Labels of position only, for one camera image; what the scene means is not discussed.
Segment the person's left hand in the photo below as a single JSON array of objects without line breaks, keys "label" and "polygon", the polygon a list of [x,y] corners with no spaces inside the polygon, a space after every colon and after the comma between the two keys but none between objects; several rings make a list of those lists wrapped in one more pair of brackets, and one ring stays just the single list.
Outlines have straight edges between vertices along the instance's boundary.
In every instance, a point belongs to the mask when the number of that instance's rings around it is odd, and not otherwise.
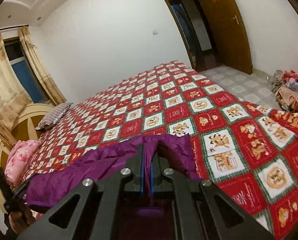
[{"label": "person's left hand", "polygon": [[32,211],[26,204],[23,205],[22,211],[13,211],[9,214],[9,223],[11,229],[20,234],[36,221],[33,217]]}]

